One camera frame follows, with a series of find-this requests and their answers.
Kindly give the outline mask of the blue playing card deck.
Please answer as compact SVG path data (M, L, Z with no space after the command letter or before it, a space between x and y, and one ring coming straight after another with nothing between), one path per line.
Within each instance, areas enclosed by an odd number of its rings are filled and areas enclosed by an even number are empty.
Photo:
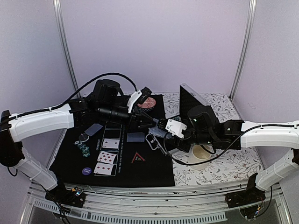
M164 138L164 136L166 136L167 139L171 138L171 134L169 132L160 129L157 126L149 128L149 134L152 134L159 138Z

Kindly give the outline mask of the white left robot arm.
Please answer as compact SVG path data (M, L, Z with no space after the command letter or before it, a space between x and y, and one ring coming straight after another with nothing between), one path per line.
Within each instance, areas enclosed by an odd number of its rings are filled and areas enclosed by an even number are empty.
M69 191L62 187L54 172L46 169L24 149L22 140L58 129L95 123L113 122L126 125L131 130L153 127L153 119L137 107L150 95L151 90L144 87L125 96L118 82L102 79L84 98L69 99L61 105L24 114L3 111L0 119L0 162L5 167L21 171L64 203L70 197Z

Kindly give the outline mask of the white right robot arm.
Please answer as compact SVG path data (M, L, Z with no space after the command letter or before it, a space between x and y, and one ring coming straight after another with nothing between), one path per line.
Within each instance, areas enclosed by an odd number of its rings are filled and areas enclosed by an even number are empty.
M219 122L207 105L191 108L181 121L160 119L158 128L172 135L178 149L192 144L210 145L214 149L239 150L249 147L287 147L289 151L266 170L253 174L242 192L242 200L252 203L273 184L299 169L299 123L254 123L243 120Z

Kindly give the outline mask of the clear acrylic dealer button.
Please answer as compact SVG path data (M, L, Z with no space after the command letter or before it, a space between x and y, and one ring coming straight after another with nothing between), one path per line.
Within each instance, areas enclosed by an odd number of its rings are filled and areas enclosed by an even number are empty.
M78 140L81 142L87 142L89 140L90 136L86 133L82 133L79 135Z

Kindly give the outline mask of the red triangular all-in marker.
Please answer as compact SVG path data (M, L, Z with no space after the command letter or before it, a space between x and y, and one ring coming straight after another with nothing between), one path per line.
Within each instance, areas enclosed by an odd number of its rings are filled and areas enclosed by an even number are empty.
M139 163L139 162L145 162L146 160L138 153L136 152L131 163Z

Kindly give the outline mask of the purple small blind button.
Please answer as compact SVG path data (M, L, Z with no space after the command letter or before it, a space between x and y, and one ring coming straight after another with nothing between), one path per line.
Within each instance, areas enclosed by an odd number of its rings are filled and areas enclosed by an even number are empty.
M82 174L83 175L90 175L92 173L92 169L89 167L83 168L82 169Z

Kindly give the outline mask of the dealt blue card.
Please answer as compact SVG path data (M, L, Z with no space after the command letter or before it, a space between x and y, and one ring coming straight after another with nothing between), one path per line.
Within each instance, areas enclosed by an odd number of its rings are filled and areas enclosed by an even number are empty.
M87 134L88 136L92 137L93 135L95 135L99 130L102 129L102 125L96 123L91 125L89 128L87 128L84 133Z
M127 142L144 142L145 134L143 132L128 133Z

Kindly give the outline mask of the eight of diamonds card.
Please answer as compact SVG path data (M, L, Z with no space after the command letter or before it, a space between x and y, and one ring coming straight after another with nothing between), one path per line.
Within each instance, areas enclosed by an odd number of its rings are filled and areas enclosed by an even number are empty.
M116 157L117 157L116 153L100 151L97 161L106 164L113 164Z

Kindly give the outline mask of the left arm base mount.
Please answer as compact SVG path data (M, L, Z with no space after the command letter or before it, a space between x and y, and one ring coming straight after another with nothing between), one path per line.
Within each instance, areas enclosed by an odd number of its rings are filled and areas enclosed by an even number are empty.
M78 208L83 208L85 198L86 194L82 188L67 189L63 182L58 182L57 186L52 190L46 190L45 195L45 199L49 201Z

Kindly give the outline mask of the green blue poker chip stack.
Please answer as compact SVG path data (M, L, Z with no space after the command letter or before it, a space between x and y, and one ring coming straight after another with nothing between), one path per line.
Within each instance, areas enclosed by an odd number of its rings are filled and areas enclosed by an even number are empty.
M81 151L83 157L90 156L89 147L85 143L81 141L76 141L74 142L74 145Z

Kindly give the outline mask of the three of diamonds card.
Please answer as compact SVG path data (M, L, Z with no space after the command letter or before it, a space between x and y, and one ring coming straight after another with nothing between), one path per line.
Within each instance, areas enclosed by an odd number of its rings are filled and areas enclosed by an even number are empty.
M120 139L107 139L105 138L102 143L102 148L104 149L118 149Z

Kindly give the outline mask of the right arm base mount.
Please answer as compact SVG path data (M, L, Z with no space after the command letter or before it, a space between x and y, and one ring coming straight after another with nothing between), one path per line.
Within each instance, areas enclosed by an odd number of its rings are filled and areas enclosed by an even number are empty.
M240 207L252 203L260 203L251 208L240 209L240 214L246 219L254 219L259 215L262 204L266 199L265 192L256 187L257 173L249 177L245 190L227 193L225 201L229 208Z

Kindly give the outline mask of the four of diamonds card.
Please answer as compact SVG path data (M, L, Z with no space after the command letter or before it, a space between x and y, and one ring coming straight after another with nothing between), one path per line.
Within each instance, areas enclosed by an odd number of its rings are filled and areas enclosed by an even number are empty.
M111 175L113 168L114 164L98 162L94 169L94 173L99 175Z

